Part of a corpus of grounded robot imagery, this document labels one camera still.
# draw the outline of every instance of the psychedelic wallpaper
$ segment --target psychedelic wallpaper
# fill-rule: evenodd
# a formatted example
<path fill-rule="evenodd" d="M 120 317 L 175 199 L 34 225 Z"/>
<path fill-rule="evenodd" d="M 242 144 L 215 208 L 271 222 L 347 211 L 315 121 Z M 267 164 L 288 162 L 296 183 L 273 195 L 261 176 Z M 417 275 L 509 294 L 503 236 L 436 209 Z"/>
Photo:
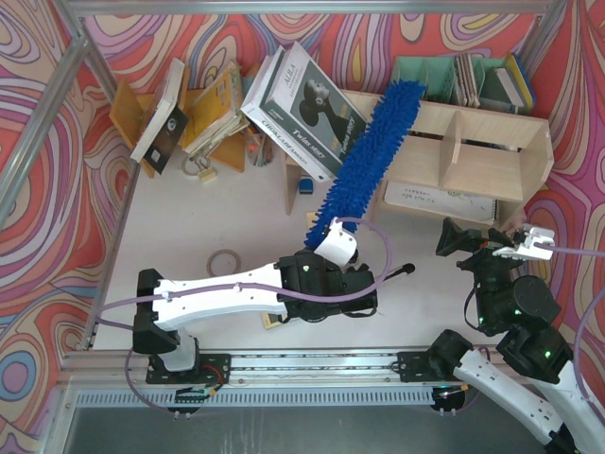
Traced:
<path fill-rule="evenodd" d="M 4 166 L 69 40 L 43 1 L 0 1 Z M 40 450 L 61 358 L 80 341 L 133 169 L 82 66 L 0 232 L 0 452 Z"/>
<path fill-rule="evenodd" d="M 605 1 L 569 2 L 550 47 L 530 67 L 538 104 L 550 121 L 555 165 L 526 207 L 529 222 L 556 232 L 557 244 L 605 251 Z M 605 286 L 605 260 L 555 254 L 534 262 L 562 306 L 557 323 L 573 341 L 579 319 Z M 584 336 L 582 371 L 605 402 L 605 304 Z"/>
<path fill-rule="evenodd" d="M 139 93 L 156 87 L 172 57 L 192 67 L 194 88 L 229 60 L 246 71 L 294 40 L 339 86 L 380 92 L 397 55 L 501 57 L 519 48 L 533 20 L 498 14 L 149 15 L 88 17 L 86 25 L 116 76 Z M 68 41 L 58 23 L 44 0 L 0 0 L 0 165 Z M 551 121 L 557 163 L 527 208 L 531 221 L 556 229 L 560 244 L 601 250 L 604 24 L 605 0 L 570 4 L 552 48 L 531 65 L 537 112 Z M 0 452 L 40 448 L 61 356 L 80 340 L 108 258 L 132 170 L 108 111 L 83 67 L 0 233 Z M 549 280 L 565 307 L 560 322 L 571 339 L 581 309 L 605 284 L 602 264 L 557 257 L 532 271 Z M 603 396 L 604 308 L 598 317 L 584 363 Z"/>
<path fill-rule="evenodd" d="M 379 93 L 396 56 L 472 50 L 503 57 L 517 49 L 532 14 L 290 14 L 96 16 L 86 26 L 118 78 L 152 91 L 172 58 L 206 86 L 230 60 L 246 72 L 280 44 L 301 43 L 341 88 Z"/>

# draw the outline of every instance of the wooden bookshelf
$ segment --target wooden bookshelf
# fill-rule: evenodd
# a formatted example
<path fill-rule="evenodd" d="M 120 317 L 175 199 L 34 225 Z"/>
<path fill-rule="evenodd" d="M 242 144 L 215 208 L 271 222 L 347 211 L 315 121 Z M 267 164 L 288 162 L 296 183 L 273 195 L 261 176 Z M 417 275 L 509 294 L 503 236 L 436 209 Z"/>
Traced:
<path fill-rule="evenodd" d="M 368 119 L 378 95 L 344 92 Z M 443 218 L 423 210 L 385 202 L 389 182 L 409 183 L 441 190 L 490 197 L 498 200 L 497 220 L 492 227 L 506 225 L 545 183 L 554 163 L 547 120 L 496 113 L 422 101 L 410 135 L 393 160 L 376 191 L 371 218 L 380 210 Z M 470 145 L 465 141 L 485 143 Z M 519 151 L 488 147 L 497 144 Z M 286 159 L 286 211 L 291 211 L 296 190 L 296 165 Z"/>

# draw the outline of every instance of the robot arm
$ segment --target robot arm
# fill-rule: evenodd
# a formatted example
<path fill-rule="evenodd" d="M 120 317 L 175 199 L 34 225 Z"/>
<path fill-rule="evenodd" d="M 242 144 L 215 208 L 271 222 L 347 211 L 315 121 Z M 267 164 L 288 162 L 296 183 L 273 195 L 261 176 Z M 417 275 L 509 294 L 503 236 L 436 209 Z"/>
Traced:
<path fill-rule="evenodd" d="M 168 373 L 180 373 L 195 370 L 199 364 L 198 340 L 187 335 L 184 327 L 204 317 L 258 311 L 317 322 L 332 315 L 376 308 L 376 291 L 345 303 L 326 304 L 242 286 L 255 283 L 260 284 L 258 287 L 265 285 L 317 296 L 355 293 L 374 282 L 365 265 L 342 269 L 355 253 L 354 237 L 342 228 L 341 222 L 335 221 L 314 252 L 300 251 L 256 270 L 195 281 L 164 279 L 154 269 L 143 270 L 139 273 L 137 296 L 162 298 L 137 305 L 133 350 L 159 357 L 157 362 Z M 173 296 L 187 290 L 191 293 Z"/>
<path fill-rule="evenodd" d="M 605 430 L 579 392 L 571 361 L 563 365 L 557 383 L 529 379 L 544 395 L 543 399 L 503 374 L 455 331 L 443 331 L 428 349 L 428 357 L 435 374 L 443 378 L 454 376 L 474 386 L 553 452 L 603 452 Z M 589 393 L 595 400 L 592 391 Z"/>
<path fill-rule="evenodd" d="M 553 244 L 553 236 L 551 231 L 525 226 L 513 241 L 494 229 L 489 238 L 482 238 L 479 231 L 462 231 L 447 218 L 437 248 L 437 255 L 457 250 L 473 253 L 458 267 L 475 278 L 477 329 L 487 336 L 507 333 L 496 350 L 547 402 L 500 373 L 451 330 L 443 331 L 428 349 L 429 367 L 443 379 L 453 375 L 475 386 L 553 452 L 602 453 L 605 429 L 580 393 L 571 348 L 551 325 L 561 308 L 541 279 L 510 278 L 510 270 L 524 259 L 550 258 L 551 253 L 536 244 Z M 592 391 L 589 394 L 596 410 L 605 414 Z"/>

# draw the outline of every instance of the blue microfiber duster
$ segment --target blue microfiber duster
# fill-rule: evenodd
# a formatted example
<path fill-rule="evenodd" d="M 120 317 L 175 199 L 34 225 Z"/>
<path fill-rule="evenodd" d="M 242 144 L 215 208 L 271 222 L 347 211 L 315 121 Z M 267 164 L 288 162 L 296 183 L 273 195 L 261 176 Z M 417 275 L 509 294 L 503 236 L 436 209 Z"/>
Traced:
<path fill-rule="evenodd" d="M 345 159 L 330 188 L 315 225 L 306 235 L 307 248 L 315 250 L 334 218 L 362 218 L 372 194 L 382 181 L 397 150 L 414 124 L 425 87 L 418 82 L 393 82 L 372 113 L 372 122 Z M 346 222 L 354 233 L 357 224 Z"/>

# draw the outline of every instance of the white table surface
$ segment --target white table surface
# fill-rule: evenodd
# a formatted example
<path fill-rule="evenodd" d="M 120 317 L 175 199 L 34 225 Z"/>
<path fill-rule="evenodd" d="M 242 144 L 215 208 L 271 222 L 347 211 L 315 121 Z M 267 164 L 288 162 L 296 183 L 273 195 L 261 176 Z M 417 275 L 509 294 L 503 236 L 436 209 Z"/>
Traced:
<path fill-rule="evenodd" d="M 307 212 L 316 211 L 329 183 L 315 183 L 312 196 L 297 196 L 285 214 L 279 160 L 266 167 L 247 163 L 238 174 L 216 166 L 218 176 L 201 183 L 179 170 L 183 155 L 170 160 L 162 176 L 141 172 L 112 273 L 106 304 L 136 296 L 140 270 L 155 268 L 163 277 L 179 280 L 208 277 L 206 260 L 216 250 L 232 249 L 242 259 L 242 271 L 291 255 L 303 247 Z M 393 243 L 393 265 L 411 262 L 416 271 L 388 281 L 378 290 L 378 313 L 369 319 L 334 316 L 322 323 L 297 321 L 266 330 L 258 313 L 214 317 L 192 323 L 187 331 L 201 348 L 347 348 L 425 346 L 445 328 L 477 344 L 495 344 L 470 329 L 462 307 L 473 276 L 456 268 L 467 253 L 435 256 L 441 222 L 431 218 L 384 213 L 379 224 Z M 357 235 L 362 259 L 374 276 L 383 268 L 382 241 L 361 228 Z M 107 311 L 103 317 L 132 324 L 134 306 Z M 469 318 L 476 321 L 475 303 Z M 131 333 L 99 326 L 94 349 L 128 349 Z"/>

